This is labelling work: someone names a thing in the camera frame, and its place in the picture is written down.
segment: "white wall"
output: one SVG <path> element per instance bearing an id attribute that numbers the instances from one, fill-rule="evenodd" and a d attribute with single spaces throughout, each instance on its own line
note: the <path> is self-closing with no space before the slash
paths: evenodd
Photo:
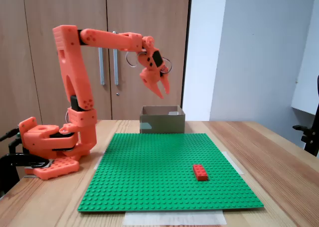
<path id="1" fill-rule="evenodd" d="M 226 0 L 211 120 L 253 120 L 302 146 L 291 108 L 314 0 Z"/>
<path id="2" fill-rule="evenodd" d="M 316 114 L 318 107 L 317 77 L 319 75 L 319 0 L 315 0 L 307 43 L 292 107 Z"/>
<path id="3" fill-rule="evenodd" d="M 209 120 L 226 0 L 192 0 L 182 108 Z"/>

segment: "wooden table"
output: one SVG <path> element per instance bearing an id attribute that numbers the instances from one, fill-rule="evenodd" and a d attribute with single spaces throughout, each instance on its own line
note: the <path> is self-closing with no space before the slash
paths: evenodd
<path id="1" fill-rule="evenodd" d="M 139 132 L 139 121 L 100 121 L 97 145 L 77 173 L 42 181 L 23 178 L 0 201 L 0 226 L 122 226 L 125 213 L 81 214 L 77 207 L 94 166 L 115 132 Z M 245 173 L 265 208 L 224 211 L 227 226 L 319 226 L 319 161 L 255 122 L 186 123 L 187 133 L 207 133 Z"/>

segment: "cabinet door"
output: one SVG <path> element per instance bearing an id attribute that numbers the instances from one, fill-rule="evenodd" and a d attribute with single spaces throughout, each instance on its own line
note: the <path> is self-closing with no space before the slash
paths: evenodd
<path id="1" fill-rule="evenodd" d="M 31 116 L 41 123 L 23 0 L 0 0 L 0 136 Z M 0 142 L 0 157 L 9 153 Z M 22 152 L 21 145 L 17 151 Z"/>
<path id="2" fill-rule="evenodd" d="M 109 31 L 152 36 L 161 55 L 173 64 L 169 95 L 159 82 L 162 100 L 142 83 L 143 67 L 128 66 L 125 52 L 118 52 L 119 85 L 115 85 L 113 51 L 109 50 L 113 119 L 138 119 L 143 105 L 180 105 L 188 0 L 107 0 L 107 12 Z"/>
<path id="3" fill-rule="evenodd" d="M 24 0 L 35 81 L 43 124 L 64 121 L 67 101 L 52 28 L 61 24 L 78 29 L 107 30 L 106 0 Z M 98 119 L 111 119 L 109 60 L 104 50 L 105 85 L 100 84 L 98 48 L 82 46 Z"/>

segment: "metal handle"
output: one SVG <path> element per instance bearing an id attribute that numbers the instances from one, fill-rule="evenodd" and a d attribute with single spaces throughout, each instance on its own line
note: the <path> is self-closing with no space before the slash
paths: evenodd
<path id="1" fill-rule="evenodd" d="M 119 74 L 118 74 L 118 50 L 113 49 L 113 61 L 114 61 L 114 84 L 119 84 Z"/>
<path id="2" fill-rule="evenodd" d="M 101 85 L 105 85 L 104 65 L 103 65 L 103 49 L 102 48 L 99 48 L 99 62 L 100 62 L 100 82 L 101 82 Z"/>

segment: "orange robotic arm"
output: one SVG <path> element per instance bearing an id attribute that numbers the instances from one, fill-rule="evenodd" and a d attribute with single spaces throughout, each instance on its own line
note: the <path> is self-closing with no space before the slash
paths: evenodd
<path id="1" fill-rule="evenodd" d="M 152 37 L 142 37 L 136 33 L 114 34 L 94 29 L 78 30 L 74 25 L 58 26 L 53 29 L 53 34 L 63 84 L 71 103 L 71 107 L 68 108 L 71 123 L 66 123 L 59 129 L 56 125 L 37 125 L 36 119 L 31 117 L 19 124 L 21 142 L 30 154 L 55 159 L 56 163 L 59 163 L 55 164 L 54 168 L 50 167 L 51 171 L 39 168 L 29 170 L 29 173 L 36 174 L 42 179 L 77 171 L 79 165 L 76 160 L 82 155 L 89 154 L 97 142 L 97 114 L 81 45 L 138 53 L 138 61 L 145 67 L 140 73 L 145 86 L 163 98 L 157 86 L 157 82 L 161 81 L 165 92 L 169 93 L 168 70 L 159 50 L 154 47 Z M 73 162 L 72 169 L 67 163 L 63 166 L 65 158 L 70 158 Z"/>

